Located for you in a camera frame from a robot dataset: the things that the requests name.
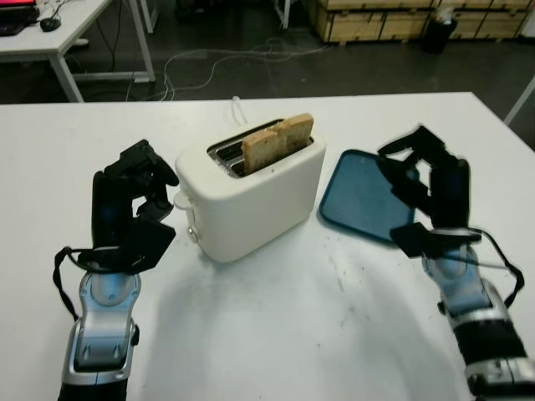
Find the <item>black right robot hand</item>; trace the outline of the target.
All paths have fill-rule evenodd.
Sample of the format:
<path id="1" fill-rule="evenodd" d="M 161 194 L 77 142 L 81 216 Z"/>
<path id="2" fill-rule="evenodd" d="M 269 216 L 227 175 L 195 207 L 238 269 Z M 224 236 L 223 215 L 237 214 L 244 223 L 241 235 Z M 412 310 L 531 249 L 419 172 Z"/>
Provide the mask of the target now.
<path id="1" fill-rule="evenodd" d="M 445 143 L 420 125 L 378 150 L 377 165 L 403 203 L 431 219 L 435 228 L 465 228 L 470 215 L 470 166 L 446 149 Z M 420 161 L 430 166 L 429 184 L 410 176 Z"/>

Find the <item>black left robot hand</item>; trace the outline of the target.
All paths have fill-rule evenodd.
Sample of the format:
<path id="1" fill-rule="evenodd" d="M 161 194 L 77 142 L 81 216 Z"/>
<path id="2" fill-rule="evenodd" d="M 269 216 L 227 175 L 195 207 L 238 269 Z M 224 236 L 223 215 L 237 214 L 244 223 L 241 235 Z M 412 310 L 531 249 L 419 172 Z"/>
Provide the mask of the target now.
<path id="1" fill-rule="evenodd" d="M 137 217 L 162 221 L 171 213 L 167 188 L 178 177 L 147 140 L 120 152 L 94 174 L 91 230 L 95 248 L 119 246 Z"/>

